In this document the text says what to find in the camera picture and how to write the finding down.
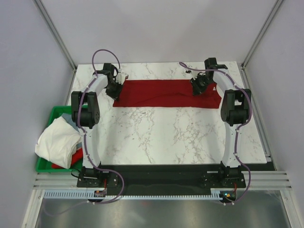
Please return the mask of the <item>dark red t shirt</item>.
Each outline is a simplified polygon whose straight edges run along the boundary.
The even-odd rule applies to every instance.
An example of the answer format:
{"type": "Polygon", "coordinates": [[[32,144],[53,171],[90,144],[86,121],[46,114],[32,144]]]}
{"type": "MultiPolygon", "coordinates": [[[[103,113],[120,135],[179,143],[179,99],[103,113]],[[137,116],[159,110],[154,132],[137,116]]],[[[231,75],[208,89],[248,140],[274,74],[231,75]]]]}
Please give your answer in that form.
{"type": "Polygon", "coordinates": [[[194,95],[190,80],[127,80],[113,107],[195,107],[218,109],[221,97],[216,84],[194,95]]]}

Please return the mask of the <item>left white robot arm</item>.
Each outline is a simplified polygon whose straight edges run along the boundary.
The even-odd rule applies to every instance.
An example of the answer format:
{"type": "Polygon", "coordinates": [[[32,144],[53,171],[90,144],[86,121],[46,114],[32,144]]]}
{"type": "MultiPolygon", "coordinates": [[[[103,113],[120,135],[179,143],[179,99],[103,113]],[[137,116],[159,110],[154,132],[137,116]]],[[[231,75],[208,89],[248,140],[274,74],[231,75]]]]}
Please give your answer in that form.
{"type": "Polygon", "coordinates": [[[71,94],[71,117],[81,135],[83,167],[99,168],[101,160],[97,151],[97,125],[100,121],[98,96],[102,91],[115,101],[119,100],[123,88],[121,73],[111,63],[93,73],[92,79],[80,91],[71,94]]]}

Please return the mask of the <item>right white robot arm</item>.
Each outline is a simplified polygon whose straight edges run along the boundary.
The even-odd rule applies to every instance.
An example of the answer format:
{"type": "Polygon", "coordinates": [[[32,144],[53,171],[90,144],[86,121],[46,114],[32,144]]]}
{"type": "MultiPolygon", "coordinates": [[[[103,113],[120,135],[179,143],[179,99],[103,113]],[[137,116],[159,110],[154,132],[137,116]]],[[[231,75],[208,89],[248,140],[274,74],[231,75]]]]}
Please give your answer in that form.
{"type": "Polygon", "coordinates": [[[228,67],[218,64],[216,58],[207,58],[204,64],[204,70],[191,70],[192,73],[197,72],[190,80],[192,94],[203,94],[212,83],[216,83],[224,93],[220,116],[226,130],[225,149],[217,179],[221,186],[228,187],[235,180],[242,179],[237,143],[241,128],[247,125],[252,117],[251,91],[238,86],[229,75],[228,67]]]}

